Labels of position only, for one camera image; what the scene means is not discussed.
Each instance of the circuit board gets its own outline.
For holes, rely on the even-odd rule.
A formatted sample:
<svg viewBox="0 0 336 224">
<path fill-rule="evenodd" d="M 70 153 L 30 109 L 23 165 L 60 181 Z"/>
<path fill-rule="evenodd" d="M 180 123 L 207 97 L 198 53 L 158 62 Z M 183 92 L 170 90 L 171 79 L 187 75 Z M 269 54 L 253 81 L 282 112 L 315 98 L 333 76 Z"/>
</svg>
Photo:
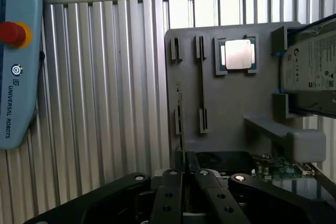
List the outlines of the circuit board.
<svg viewBox="0 0 336 224">
<path fill-rule="evenodd" d="M 310 172 L 302 171 L 297 164 L 292 164 L 285 157 L 271 158 L 264 156 L 262 162 L 257 162 L 256 176 L 263 180 L 286 180 L 313 177 Z"/>
</svg>

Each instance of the screw hole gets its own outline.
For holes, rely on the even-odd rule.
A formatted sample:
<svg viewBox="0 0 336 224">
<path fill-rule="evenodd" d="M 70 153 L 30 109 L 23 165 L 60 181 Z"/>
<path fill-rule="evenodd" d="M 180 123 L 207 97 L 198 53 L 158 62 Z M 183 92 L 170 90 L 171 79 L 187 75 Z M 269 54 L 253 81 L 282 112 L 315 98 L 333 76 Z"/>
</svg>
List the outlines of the screw hole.
<svg viewBox="0 0 336 224">
<path fill-rule="evenodd" d="M 225 199 L 225 195 L 224 194 L 217 194 L 217 197 L 220 199 Z"/>
<path fill-rule="evenodd" d="M 169 212 L 169 211 L 171 211 L 172 210 L 172 207 L 171 206 L 164 206 L 163 207 L 163 211 L 165 211 L 165 212 Z"/>
<path fill-rule="evenodd" d="M 224 210 L 225 210 L 226 212 L 228 212 L 229 214 L 232 214 L 232 213 L 233 213 L 233 208 L 232 208 L 232 207 L 226 207 L 226 208 L 224 208 Z"/>
</svg>

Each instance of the gray fixture plate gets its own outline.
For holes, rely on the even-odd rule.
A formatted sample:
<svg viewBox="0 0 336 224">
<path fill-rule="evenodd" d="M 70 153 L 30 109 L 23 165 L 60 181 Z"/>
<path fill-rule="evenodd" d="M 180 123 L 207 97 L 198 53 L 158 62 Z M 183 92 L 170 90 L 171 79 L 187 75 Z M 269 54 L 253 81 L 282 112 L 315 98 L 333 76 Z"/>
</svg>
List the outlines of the gray fixture plate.
<svg viewBox="0 0 336 224">
<path fill-rule="evenodd" d="M 180 145 L 174 114 L 179 100 L 178 83 L 183 97 L 183 135 L 187 151 L 271 151 L 269 139 L 246 130 L 244 115 L 265 116 L 279 122 L 272 116 L 272 94 L 279 88 L 280 58 L 271 56 L 271 32 L 284 25 L 295 27 L 299 24 L 271 23 L 167 31 L 165 48 L 172 151 Z M 200 59 L 196 57 L 196 36 L 203 36 L 204 41 L 204 91 Z M 214 41 L 219 38 L 242 39 L 244 36 L 257 39 L 256 73 L 239 70 L 218 75 L 218 60 L 215 59 L 215 51 L 218 50 L 215 50 Z M 199 121 L 202 104 L 207 111 L 207 131 L 203 134 L 200 133 Z M 286 119 L 282 123 L 302 128 L 302 118 Z"/>
</svg>

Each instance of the gray bracket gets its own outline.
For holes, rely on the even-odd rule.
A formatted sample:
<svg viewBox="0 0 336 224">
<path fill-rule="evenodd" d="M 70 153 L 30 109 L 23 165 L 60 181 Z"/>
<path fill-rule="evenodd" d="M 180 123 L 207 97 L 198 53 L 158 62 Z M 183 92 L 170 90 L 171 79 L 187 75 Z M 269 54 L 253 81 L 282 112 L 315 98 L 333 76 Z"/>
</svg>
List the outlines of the gray bracket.
<svg viewBox="0 0 336 224">
<path fill-rule="evenodd" d="M 203 36 L 195 36 L 195 47 L 196 47 L 196 57 L 199 60 L 199 72 L 201 79 L 201 95 L 200 95 L 200 117 L 199 117 L 199 129 L 201 134 L 205 134 L 208 131 L 208 118 L 206 111 L 206 103 L 205 103 L 205 91 L 204 91 L 204 67 L 203 61 L 206 59 L 204 54 L 204 38 Z"/>
<path fill-rule="evenodd" d="M 261 117 L 245 116 L 245 124 L 282 147 L 285 157 L 296 163 L 326 160 L 326 135 L 321 131 L 293 129 Z"/>
<path fill-rule="evenodd" d="M 282 26 L 271 32 L 271 54 L 276 55 L 288 49 L 287 27 Z"/>
<path fill-rule="evenodd" d="M 183 56 L 181 54 L 181 50 L 180 50 L 180 39 L 179 38 L 171 38 L 170 41 L 170 45 L 171 45 L 171 57 L 172 57 L 172 61 L 178 61 L 178 63 L 180 63 L 183 60 Z"/>
<path fill-rule="evenodd" d="M 272 94 L 273 115 L 278 119 L 299 118 L 304 116 L 312 116 L 312 114 L 295 114 L 289 112 L 288 94 L 274 93 Z"/>
<path fill-rule="evenodd" d="M 244 115 L 256 114 L 267 118 L 273 117 L 272 94 L 279 87 L 280 59 L 270 56 L 270 33 L 282 26 L 297 27 L 298 23 L 195 27 L 170 29 L 166 32 L 165 63 L 169 103 L 169 138 L 172 153 L 180 149 L 181 141 L 181 135 L 176 133 L 180 131 L 176 127 L 179 121 L 176 120 L 174 114 L 178 112 L 179 106 L 177 83 L 181 83 L 183 89 L 182 128 L 184 128 L 186 150 L 194 152 L 236 150 L 251 153 L 271 152 L 271 142 L 266 137 L 250 143 L 250 135 L 245 134 L 244 131 Z M 257 39 L 258 73 L 249 74 L 247 69 L 244 69 L 228 71 L 227 76 L 218 76 L 216 67 L 221 67 L 221 64 L 215 64 L 215 50 L 218 52 L 220 47 L 214 47 L 214 40 L 243 39 L 244 35 Z M 199 44 L 201 36 L 204 42 L 203 52 Z M 183 61 L 180 63 L 178 63 L 176 54 L 175 61 L 172 61 L 171 42 L 175 38 L 178 38 L 178 49 L 183 56 Z M 203 57 L 203 80 L 200 70 L 201 56 Z M 286 123 L 292 128 L 302 127 L 301 118 L 293 118 L 287 120 Z M 207 133 L 202 134 L 201 130 L 206 128 Z"/>
</svg>

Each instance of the bolt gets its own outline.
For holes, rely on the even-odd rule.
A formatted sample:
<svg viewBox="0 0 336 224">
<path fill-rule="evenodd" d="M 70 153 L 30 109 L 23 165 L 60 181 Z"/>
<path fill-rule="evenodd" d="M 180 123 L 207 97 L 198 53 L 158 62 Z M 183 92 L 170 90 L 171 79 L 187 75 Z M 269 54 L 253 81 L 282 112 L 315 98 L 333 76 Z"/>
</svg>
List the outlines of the bolt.
<svg viewBox="0 0 336 224">
<path fill-rule="evenodd" d="M 235 180 L 243 181 L 243 180 L 245 180 L 245 178 L 243 176 L 238 175 L 238 176 L 235 177 Z"/>
<path fill-rule="evenodd" d="M 207 175 L 207 174 L 209 174 L 209 172 L 207 170 L 202 170 L 202 171 L 200 171 L 200 174 Z"/>
</svg>

